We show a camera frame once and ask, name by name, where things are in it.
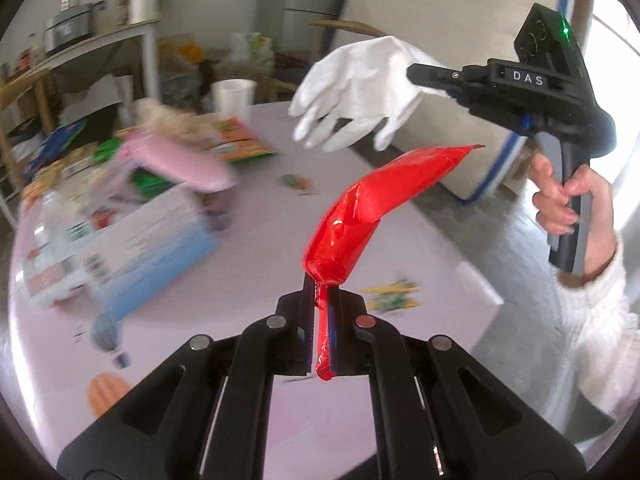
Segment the white sleeved right forearm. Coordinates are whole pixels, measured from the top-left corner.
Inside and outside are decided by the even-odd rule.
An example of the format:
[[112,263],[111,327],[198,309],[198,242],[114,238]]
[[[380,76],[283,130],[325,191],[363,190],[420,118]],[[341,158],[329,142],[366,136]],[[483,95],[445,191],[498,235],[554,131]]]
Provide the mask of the white sleeved right forearm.
[[613,418],[639,400],[639,317],[626,295],[621,240],[613,259],[594,280],[567,286],[555,271],[553,281],[561,306],[566,355],[577,387],[598,410]]

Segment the right hand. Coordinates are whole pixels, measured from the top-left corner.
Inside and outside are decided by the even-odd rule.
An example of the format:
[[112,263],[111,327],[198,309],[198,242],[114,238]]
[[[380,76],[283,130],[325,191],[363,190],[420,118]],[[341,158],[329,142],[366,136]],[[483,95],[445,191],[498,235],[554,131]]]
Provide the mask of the right hand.
[[584,218],[570,206],[570,199],[591,196],[584,273],[581,276],[566,274],[563,281],[567,286],[578,287],[595,280],[617,250],[611,185],[587,165],[580,166],[565,184],[559,184],[553,179],[552,163],[541,152],[535,153],[528,176],[538,188],[533,197],[536,219],[550,235],[570,234],[582,224]]

